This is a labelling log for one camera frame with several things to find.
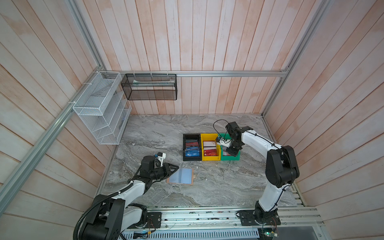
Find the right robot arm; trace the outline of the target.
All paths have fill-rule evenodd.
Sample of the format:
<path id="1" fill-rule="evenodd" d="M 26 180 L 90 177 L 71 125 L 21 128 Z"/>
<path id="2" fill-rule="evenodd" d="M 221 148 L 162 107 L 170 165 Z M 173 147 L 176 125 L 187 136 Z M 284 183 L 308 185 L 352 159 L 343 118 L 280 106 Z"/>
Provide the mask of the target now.
<path id="1" fill-rule="evenodd" d="M 290 146 L 267 140 L 248 126 L 239 127 L 236 122 L 228 123 L 226 130 L 230 139 L 219 140 L 219 144 L 226 148 L 228 154 L 236 157 L 247 145 L 266 158 L 265 175 L 268 183 L 254 210 L 255 221 L 263 224 L 276 215 L 283 192 L 300 176 L 295 151 Z"/>

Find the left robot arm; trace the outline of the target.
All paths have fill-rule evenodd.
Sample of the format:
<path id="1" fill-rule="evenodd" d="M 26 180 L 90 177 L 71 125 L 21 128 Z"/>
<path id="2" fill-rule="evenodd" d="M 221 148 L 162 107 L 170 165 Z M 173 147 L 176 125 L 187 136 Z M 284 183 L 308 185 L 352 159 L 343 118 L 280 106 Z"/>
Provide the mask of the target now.
<path id="1" fill-rule="evenodd" d="M 153 183 L 168 179 L 179 166 L 165 163 L 165 153 L 145 156 L 141 165 L 120 190 L 97 195 L 81 215 L 73 232 L 74 240 L 117 240 L 134 225 L 147 226 L 147 207 L 133 201 L 144 195 Z"/>

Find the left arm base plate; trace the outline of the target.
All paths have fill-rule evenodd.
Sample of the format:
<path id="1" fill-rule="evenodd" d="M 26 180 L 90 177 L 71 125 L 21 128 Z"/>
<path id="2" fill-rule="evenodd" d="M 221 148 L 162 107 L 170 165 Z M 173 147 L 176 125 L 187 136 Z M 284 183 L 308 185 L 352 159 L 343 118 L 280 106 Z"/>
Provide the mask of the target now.
<path id="1" fill-rule="evenodd" d="M 143 220 L 133 224 L 129 229 L 149 229 L 155 230 L 161 227 L 162 213 L 161 212 L 149 212 Z"/>

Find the tan leather card holder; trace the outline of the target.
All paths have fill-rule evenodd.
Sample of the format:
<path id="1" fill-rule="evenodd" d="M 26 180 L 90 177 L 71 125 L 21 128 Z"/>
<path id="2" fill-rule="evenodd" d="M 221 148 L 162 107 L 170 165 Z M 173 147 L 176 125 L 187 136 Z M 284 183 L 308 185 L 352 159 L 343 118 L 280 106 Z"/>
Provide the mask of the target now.
<path id="1" fill-rule="evenodd" d="M 188 168 L 178 169 L 167 179 L 168 184 L 193 185 L 194 170 Z"/>

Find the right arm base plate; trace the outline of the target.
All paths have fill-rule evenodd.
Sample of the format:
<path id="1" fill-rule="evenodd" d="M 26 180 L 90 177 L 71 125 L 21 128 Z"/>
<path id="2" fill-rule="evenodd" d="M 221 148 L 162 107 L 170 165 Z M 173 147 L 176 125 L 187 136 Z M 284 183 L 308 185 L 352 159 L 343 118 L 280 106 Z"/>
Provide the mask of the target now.
<path id="1" fill-rule="evenodd" d="M 281 220 L 278 209 L 264 213 L 262 210 L 241 210 L 236 216 L 240 219 L 242 226 L 278 226 Z"/>

